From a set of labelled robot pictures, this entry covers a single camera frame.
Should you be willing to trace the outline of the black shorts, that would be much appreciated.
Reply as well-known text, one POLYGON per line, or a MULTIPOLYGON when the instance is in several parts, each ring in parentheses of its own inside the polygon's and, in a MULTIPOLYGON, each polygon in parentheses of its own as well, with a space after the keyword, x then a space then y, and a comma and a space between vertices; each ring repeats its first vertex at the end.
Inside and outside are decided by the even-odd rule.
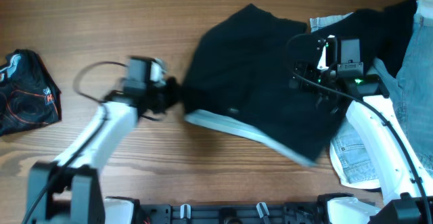
POLYGON ((306 24, 247 5, 200 40, 182 84, 184 119, 260 142, 314 166, 343 113, 334 102, 291 87, 288 40, 306 24))

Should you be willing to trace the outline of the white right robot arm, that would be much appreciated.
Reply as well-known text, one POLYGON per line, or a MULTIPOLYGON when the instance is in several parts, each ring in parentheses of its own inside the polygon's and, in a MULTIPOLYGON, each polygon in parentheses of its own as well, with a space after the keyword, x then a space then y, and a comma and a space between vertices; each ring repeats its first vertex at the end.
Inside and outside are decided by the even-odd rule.
POLYGON ((295 62, 296 86, 319 97, 346 98, 346 119, 355 128, 378 175, 384 207, 353 196, 322 197, 324 223, 431 223, 432 178, 416 158, 392 109, 381 78, 362 73, 340 77, 295 62))

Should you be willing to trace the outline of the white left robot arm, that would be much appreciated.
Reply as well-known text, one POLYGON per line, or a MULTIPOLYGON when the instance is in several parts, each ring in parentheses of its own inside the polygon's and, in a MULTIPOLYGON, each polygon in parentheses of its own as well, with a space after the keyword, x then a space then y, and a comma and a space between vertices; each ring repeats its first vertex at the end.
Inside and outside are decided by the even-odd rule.
POLYGON ((138 201, 103 198, 99 175, 146 112, 164 114, 178 100, 173 77, 124 80, 123 90, 98 102, 95 117, 66 150, 32 166, 23 223, 132 223, 138 201))

